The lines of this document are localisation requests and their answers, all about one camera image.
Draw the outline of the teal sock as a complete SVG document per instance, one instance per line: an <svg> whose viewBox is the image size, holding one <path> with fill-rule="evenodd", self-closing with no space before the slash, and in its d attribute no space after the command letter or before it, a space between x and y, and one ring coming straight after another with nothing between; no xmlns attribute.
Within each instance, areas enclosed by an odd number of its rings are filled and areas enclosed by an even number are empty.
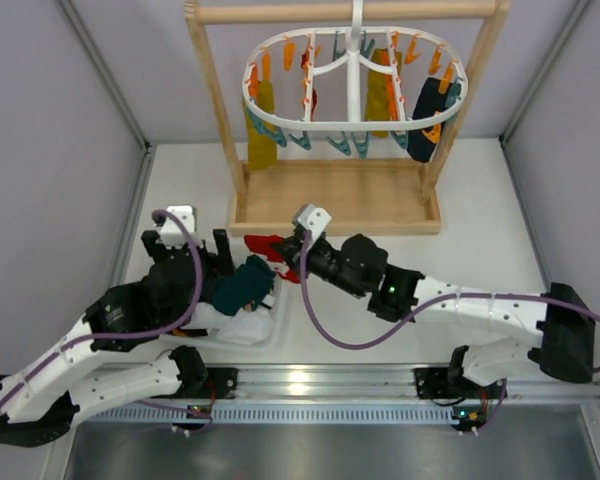
<svg viewBox="0 0 600 480"><path fill-rule="evenodd" d="M275 272L257 255L250 255L229 276L207 278L200 301L223 315L234 316L246 305L259 305L273 288Z"/></svg>

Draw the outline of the white round clip hanger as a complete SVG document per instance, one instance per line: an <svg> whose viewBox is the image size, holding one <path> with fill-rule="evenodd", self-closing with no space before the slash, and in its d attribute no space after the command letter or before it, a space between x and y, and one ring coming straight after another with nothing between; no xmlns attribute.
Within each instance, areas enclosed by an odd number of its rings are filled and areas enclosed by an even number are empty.
<svg viewBox="0 0 600 480"><path fill-rule="evenodd" d="M273 137L285 130L301 131L341 131L372 132L388 131L399 134L421 130L431 133L437 126L454 118L461 110L469 93L469 80L456 50L441 38L421 30L362 25L363 3L352 3L352 23L349 27L319 27L291 30L273 36L262 42L250 55L243 75L242 95L245 106L254 127L261 135ZM440 108L423 116L409 117L406 109L406 97L403 95L402 77L398 72L396 61L397 46L401 37L410 39L409 49L404 61L407 64L417 60L420 53L415 50L420 41L435 46L430 62L429 73L434 75L441 68L441 59L448 57L447 69L438 79L436 94L444 99ZM301 100L302 115L296 119L279 117L263 110L257 104L259 86L269 77L269 49L277 44L283 45L283 56L293 52L296 39L306 39L307 47L312 48L308 74L302 77L304 95ZM376 48L387 48L389 65L379 65L371 61ZM317 121L310 119L311 88L315 86L317 77L346 68L347 118L343 121ZM397 120L367 122L362 118L361 108L361 73L366 68L391 76L393 93L396 98Z"/></svg>

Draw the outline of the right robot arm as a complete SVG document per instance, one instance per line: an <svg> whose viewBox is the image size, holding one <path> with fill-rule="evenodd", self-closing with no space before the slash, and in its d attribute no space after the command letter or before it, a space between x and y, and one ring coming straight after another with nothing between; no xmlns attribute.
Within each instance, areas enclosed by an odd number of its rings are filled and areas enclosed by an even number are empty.
<svg viewBox="0 0 600 480"><path fill-rule="evenodd" d="M366 299L368 312L395 326L429 322L496 335L494 342L453 350L451 384L487 387L533 370L571 384L593 379L595 321L568 284L553 283L539 294L467 289L390 264L387 251L362 234L339 249L325 238L307 243L301 233L271 248L300 282L314 275Z"/></svg>

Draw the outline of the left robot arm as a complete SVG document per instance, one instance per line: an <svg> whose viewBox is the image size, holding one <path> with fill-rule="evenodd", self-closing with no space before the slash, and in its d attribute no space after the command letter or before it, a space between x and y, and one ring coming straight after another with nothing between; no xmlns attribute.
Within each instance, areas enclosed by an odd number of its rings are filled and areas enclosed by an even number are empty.
<svg viewBox="0 0 600 480"><path fill-rule="evenodd" d="M149 230L142 241L154 262L147 275L107 290L38 360L0 375L0 444L35 448L105 410L146 398L196 398L212 388L215 372L184 344L140 367L96 372L182 325L204 272L205 251L193 234L176 245Z"/></svg>

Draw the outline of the wooden hanger stand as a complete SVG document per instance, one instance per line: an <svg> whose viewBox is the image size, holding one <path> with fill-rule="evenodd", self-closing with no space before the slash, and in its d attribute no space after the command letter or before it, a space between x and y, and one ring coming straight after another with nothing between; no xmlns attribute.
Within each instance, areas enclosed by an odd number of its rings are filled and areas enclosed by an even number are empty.
<svg viewBox="0 0 600 480"><path fill-rule="evenodd" d="M205 5L188 1L184 18L209 90L218 133L229 166L234 198L229 217L233 234L284 234L292 215L313 203L332 216L329 230L336 235L356 232L378 235L433 235L441 228L436 193L438 180L464 123L478 85L507 19L506 1L378 1L363 3L364 27L389 26L431 33L458 53L469 80L469 93L460 112L431 133L421 130L389 133L378 139L371 132L285 130L270 137L254 127L242 95L243 75L251 53L265 40L291 30L349 27L355 1L273 5ZM223 98L209 26L266 26L284 31L253 45L237 81L247 123L246 156L240 157ZM420 41L420 53L404 61L410 39L401 37L401 89L407 115L423 116L440 108L436 94L448 57L434 75L429 66L435 46ZM296 39L293 52L283 45L269 49L269 77L259 86L257 104L279 117L302 115L304 95L301 55L306 39ZM347 118L346 68L316 78L317 121Z"/></svg>

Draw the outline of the white sock in basket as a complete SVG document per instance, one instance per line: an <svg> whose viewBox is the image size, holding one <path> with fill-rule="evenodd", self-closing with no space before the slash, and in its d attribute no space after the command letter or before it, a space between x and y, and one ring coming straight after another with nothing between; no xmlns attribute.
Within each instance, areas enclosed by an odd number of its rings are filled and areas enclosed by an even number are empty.
<svg viewBox="0 0 600 480"><path fill-rule="evenodd" d="M266 308L245 310L225 315L208 303L199 303L181 330L186 333L204 331L204 339L221 344L253 345L267 340L273 332L274 320Z"/></svg>

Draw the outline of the white plastic basket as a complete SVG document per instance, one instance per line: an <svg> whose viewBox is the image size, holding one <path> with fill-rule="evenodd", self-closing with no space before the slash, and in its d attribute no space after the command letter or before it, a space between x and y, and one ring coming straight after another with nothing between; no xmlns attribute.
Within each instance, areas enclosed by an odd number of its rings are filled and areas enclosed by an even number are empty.
<svg viewBox="0 0 600 480"><path fill-rule="evenodd" d="M255 255L247 249L243 238L233 240L230 243L230 247L236 269L239 265L245 262L248 256ZM262 300L262 302L259 305L248 304L244 307L245 310L256 310L257 308L261 307L266 308L270 311L274 320L274 328L270 337L263 342L256 343L253 345L221 344L204 339L204 336L206 335L204 331L198 330L193 331L192 333L186 333L181 330L181 327L173 330L170 333L170 336L173 339L179 340L183 343L208 349L249 353L260 353L271 349L280 342L284 327L286 325L288 300L290 294L289 288L293 285L295 284L281 279L276 274L273 288L270 291L270 293Z"/></svg>

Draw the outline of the mustard sock centre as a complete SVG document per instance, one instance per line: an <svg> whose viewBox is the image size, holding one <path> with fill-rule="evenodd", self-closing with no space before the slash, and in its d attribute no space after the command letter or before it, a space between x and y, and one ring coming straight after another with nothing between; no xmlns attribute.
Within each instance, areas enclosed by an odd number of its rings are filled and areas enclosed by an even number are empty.
<svg viewBox="0 0 600 480"><path fill-rule="evenodd" d="M389 53L387 48L374 49L371 61L388 66ZM398 62L398 72L401 72L401 53L396 53ZM364 120L367 122L397 120L398 112L396 107L396 98L393 93L391 76L381 74L374 70L368 71L367 76L367 97L364 113ZM386 139L389 136L388 131L372 131L372 136L378 139Z"/></svg>

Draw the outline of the red sock with white pattern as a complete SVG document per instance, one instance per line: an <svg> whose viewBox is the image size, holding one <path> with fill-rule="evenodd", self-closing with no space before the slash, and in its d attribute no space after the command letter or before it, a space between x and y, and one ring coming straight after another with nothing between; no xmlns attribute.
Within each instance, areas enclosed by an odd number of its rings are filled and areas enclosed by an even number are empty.
<svg viewBox="0 0 600 480"><path fill-rule="evenodd" d="M311 47L307 47L305 51L301 55L301 68L305 75L308 74L309 64L310 64L310 54L312 52ZM317 106L318 96L317 91L314 87L311 88L311 101L310 105L310 119L313 120L315 118L315 110Z"/></svg>

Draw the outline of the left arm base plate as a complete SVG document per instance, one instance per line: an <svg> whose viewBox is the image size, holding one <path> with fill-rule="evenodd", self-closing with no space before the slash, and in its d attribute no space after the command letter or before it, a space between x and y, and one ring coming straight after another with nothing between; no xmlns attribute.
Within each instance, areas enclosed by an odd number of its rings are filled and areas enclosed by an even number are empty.
<svg viewBox="0 0 600 480"><path fill-rule="evenodd" d="M191 379L182 382L179 389L168 395L157 395L160 399L232 399L238 386L237 368L211 367L206 375L196 373Z"/></svg>

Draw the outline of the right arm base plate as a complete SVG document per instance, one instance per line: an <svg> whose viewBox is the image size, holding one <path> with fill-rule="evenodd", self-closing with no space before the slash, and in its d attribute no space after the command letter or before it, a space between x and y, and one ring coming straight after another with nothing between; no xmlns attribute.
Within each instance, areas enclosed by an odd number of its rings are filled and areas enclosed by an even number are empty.
<svg viewBox="0 0 600 480"><path fill-rule="evenodd" d="M501 381L481 386L447 367L421 367L413 370L419 399L474 400L497 399L503 390Z"/></svg>

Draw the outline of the aluminium rail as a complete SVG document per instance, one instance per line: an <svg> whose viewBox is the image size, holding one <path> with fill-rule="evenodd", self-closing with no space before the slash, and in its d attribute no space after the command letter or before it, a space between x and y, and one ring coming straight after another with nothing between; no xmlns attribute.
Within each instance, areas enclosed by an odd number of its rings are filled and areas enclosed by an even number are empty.
<svg viewBox="0 0 600 480"><path fill-rule="evenodd" d="M266 366L239 368L232 399L127 400L91 422L193 425L349 424L461 427L493 422L504 406L600 403L600 384L539 378L502 382L497 399L419 399L413 370L401 366Z"/></svg>

